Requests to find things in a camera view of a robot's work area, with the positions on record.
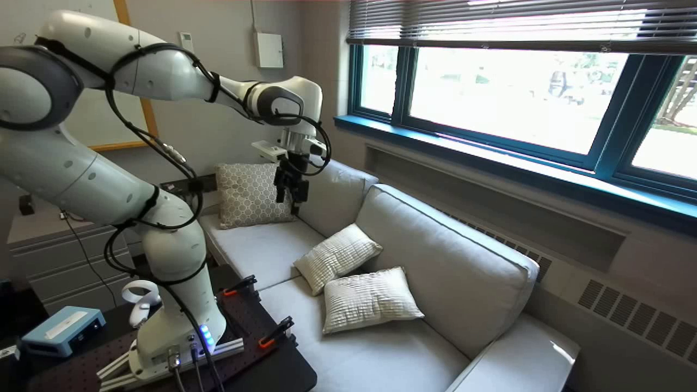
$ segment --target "sofa armrest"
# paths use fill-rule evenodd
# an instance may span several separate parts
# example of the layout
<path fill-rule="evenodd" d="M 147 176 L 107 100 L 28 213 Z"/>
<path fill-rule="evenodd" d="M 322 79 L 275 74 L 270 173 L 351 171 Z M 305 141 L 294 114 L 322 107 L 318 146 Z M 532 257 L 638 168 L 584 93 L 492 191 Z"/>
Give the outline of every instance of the sofa armrest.
<path fill-rule="evenodd" d="M 450 392 L 560 392 L 580 347 L 552 326 L 521 316 L 452 382 Z"/>

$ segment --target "window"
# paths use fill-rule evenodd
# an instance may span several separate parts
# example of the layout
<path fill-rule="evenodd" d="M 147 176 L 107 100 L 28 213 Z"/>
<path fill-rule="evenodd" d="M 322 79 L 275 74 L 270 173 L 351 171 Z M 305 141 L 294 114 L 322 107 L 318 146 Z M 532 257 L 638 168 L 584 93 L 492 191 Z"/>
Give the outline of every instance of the window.
<path fill-rule="evenodd" d="M 697 56 L 675 51 L 697 51 L 696 6 L 353 0 L 351 11 L 351 114 L 697 200 Z"/>

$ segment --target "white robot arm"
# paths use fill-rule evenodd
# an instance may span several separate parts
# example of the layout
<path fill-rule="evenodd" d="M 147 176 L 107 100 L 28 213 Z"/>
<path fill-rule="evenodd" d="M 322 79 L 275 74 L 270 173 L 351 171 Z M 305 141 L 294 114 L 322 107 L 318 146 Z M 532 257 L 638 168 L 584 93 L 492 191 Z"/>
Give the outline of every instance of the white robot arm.
<path fill-rule="evenodd" d="M 136 225 L 152 278 L 165 286 L 161 308 L 140 326 L 126 354 L 134 382 L 149 382 L 164 376 L 169 352 L 189 352 L 195 336 L 217 343 L 226 321 L 212 292 L 197 213 L 63 133 L 62 122 L 84 90 L 208 100 L 287 127 L 278 184 L 302 200 L 309 154 L 328 152 L 316 139 L 322 92 L 305 79 L 238 82 L 156 35 L 72 11 L 50 14 L 37 45 L 0 47 L 0 173 L 93 222 Z"/>

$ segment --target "sofa seat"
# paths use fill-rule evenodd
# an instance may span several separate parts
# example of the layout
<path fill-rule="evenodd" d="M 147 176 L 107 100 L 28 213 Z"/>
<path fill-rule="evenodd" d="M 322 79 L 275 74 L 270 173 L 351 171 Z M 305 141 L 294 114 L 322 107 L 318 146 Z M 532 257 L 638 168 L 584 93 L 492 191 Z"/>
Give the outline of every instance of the sofa seat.
<path fill-rule="evenodd" d="M 318 392 L 446 389 L 471 362 L 425 319 L 322 336 L 322 295 L 304 277 L 262 289 L 275 319 L 292 316 L 298 351 L 321 374 Z"/>
<path fill-rule="evenodd" d="M 217 261 L 232 265 L 238 277 L 255 274 L 257 289 L 296 277 L 296 258 L 324 240 L 302 219 L 236 228 L 218 228 L 218 215 L 199 222 Z"/>

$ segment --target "window sill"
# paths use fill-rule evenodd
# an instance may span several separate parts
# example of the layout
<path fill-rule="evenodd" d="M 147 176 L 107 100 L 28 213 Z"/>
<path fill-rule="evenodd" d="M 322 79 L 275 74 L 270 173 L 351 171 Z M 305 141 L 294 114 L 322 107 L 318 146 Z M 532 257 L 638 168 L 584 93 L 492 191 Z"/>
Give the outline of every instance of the window sill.
<path fill-rule="evenodd" d="M 534 176 L 542 176 L 547 180 L 552 178 L 552 180 L 560 183 L 560 191 L 568 191 L 568 189 L 587 189 L 589 191 L 591 189 L 591 194 L 596 194 L 596 200 L 597 200 L 597 194 L 607 196 L 608 198 L 607 202 L 611 208 L 625 210 L 629 215 L 646 217 L 647 213 L 632 213 L 632 208 L 649 207 L 649 208 L 656 208 L 658 213 L 662 213 L 661 225 L 690 227 L 690 228 L 697 227 L 697 204 L 693 204 L 693 202 L 670 198 L 670 196 L 646 191 L 646 189 L 635 189 L 635 186 L 608 183 L 608 180 L 599 180 L 599 178 L 592 178 L 591 173 L 584 173 L 581 170 L 567 168 L 562 163 L 536 161 L 530 156 L 524 158 L 524 156 L 492 151 L 492 148 L 485 148 L 478 143 L 462 143 L 462 141 L 453 141 L 453 139 L 445 139 L 445 137 L 437 137 L 437 134 L 425 134 L 425 133 L 399 128 L 399 127 L 393 127 L 387 122 L 376 122 L 376 120 L 367 120 L 367 117 L 358 117 L 358 115 L 341 115 L 341 117 L 336 117 L 336 122 L 341 127 L 369 130 L 369 137 L 396 137 L 396 139 L 405 139 L 405 141 L 417 141 L 418 146 L 430 148 L 433 154 L 456 154 L 456 156 L 468 156 L 468 158 L 494 163 L 494 165 L 500 165 L 501 173 L 505 173 L 505 170 L 532 173 L 532 176 L 526 176 L 526 180 L 530 180 Z"/>

